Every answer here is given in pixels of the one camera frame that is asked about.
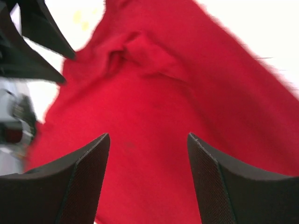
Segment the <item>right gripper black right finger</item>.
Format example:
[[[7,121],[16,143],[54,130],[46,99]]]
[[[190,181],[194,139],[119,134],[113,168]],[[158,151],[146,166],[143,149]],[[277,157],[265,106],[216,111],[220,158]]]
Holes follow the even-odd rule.
[[[299,179],[246,164],[188,135],[188,155],[204,224],[297,224]]]

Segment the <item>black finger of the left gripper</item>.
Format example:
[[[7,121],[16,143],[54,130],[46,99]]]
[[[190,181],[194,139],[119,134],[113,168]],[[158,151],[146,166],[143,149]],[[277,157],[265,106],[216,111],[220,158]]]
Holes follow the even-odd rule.
[[[0,75],[5,78],[41,79],[64,83],[65,78],[25,41],[11,19],[19,0],[0,2]]]
[[[31,41],[66,58],[74,59],[75,51],[67,42],[43,0],[20,0],[22,34]]]

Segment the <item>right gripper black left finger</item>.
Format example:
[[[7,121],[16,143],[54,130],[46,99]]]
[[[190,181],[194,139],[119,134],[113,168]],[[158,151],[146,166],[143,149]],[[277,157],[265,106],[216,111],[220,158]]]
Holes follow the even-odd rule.
[[[24,174],[0,178],[2,224],[92,224],[107,159],[107,133]]]

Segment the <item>red t shirt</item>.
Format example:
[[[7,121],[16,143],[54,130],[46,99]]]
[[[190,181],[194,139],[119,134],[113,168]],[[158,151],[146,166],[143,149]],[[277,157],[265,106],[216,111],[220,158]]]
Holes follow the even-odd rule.
[[[192,0],[108,0],[30,147],[39,167],[108,133],[99,224],[199,224],[187,135],[299,173],[299,102]]]

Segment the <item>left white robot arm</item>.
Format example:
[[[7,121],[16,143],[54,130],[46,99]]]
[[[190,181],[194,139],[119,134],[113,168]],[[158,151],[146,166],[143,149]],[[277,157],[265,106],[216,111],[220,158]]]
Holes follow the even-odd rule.
[[[27,80],[62,84],[65,78],[27,43],[69,59],[75,52],[43,0],[0,3],[0,173],[23,172],[27,147],[36,134],[36,115]]]

